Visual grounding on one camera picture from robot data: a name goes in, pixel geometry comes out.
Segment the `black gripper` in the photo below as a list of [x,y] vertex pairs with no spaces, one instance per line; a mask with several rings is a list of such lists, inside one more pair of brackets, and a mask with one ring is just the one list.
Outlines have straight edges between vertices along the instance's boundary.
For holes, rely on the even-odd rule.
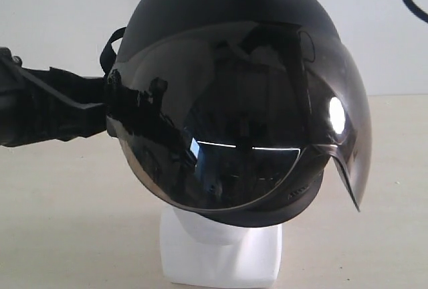
[[104,79],[23,67],[1,48],[1,146],[88,138],[106,130]]

